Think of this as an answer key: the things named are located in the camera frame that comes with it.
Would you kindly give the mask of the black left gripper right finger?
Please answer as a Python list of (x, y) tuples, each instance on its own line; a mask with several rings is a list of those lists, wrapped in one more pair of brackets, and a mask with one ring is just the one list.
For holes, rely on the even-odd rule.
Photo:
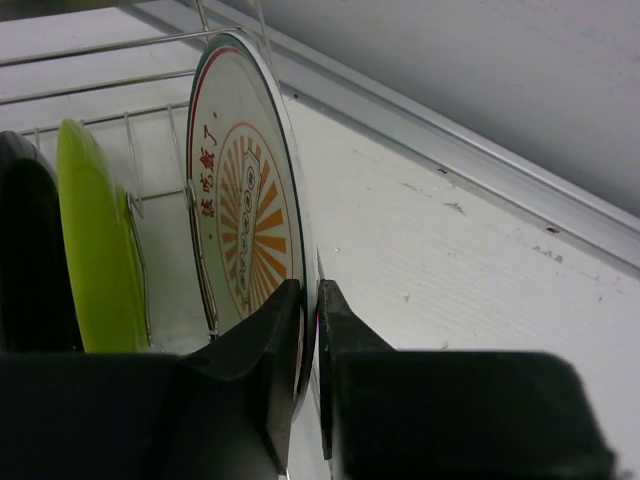
[(318, 292), (320, 420), (336, 479), (611, 479), (576, 369), (546, 352), (397, 350)]

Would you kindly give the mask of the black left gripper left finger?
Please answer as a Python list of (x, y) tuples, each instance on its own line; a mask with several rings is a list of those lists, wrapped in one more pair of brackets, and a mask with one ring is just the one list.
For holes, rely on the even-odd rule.
[(5, 479), (276, 479), (287, 468), (301, 288), (200, 350), (5, 354)]

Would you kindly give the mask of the lime green plate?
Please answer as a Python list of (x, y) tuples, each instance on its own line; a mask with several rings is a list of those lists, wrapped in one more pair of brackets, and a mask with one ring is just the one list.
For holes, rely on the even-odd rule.
[(64, 119), (57, 140), (64, 247), (84, 350), (149, 348), (143, 274), (126, 191), (81, 123)]

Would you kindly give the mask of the black plate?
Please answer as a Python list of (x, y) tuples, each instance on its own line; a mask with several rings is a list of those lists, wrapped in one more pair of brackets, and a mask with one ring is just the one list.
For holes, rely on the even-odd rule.
[(1, 349), (84, 350), (56, 174), (31, 142), (7, 130), (1, 133)]

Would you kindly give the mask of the white plate orange sunburst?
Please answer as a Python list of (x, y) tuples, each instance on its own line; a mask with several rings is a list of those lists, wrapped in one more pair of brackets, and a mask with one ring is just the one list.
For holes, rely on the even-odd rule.
[(294, 407), (308, 388), (316, 337), (318, 262), (292, 123), (249, 33), (214, 33), (199, 60), (186, 130), (185, 191), (209, 334), (300, 283)]

